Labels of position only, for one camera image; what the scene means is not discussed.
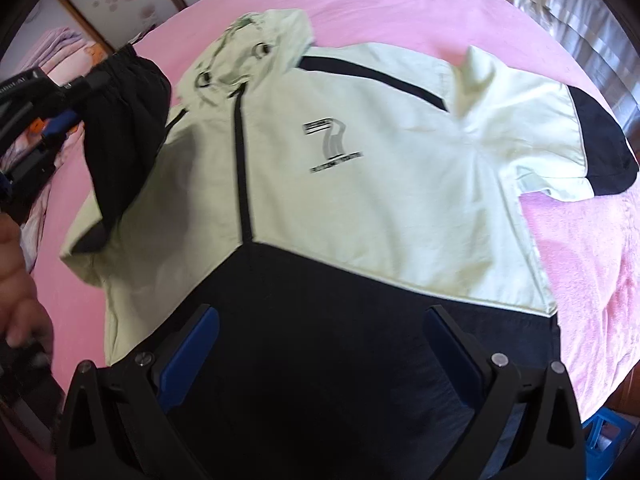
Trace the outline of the person's left hand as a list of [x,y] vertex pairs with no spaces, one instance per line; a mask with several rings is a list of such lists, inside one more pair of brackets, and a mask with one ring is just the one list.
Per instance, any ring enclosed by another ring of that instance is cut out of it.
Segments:
[[21,248],[20,227],[1,215],[0,309],[1,333],[13,348],[38,341],[50,356],[53,353],[53,326],[40,304],[37,287],[26,269]]

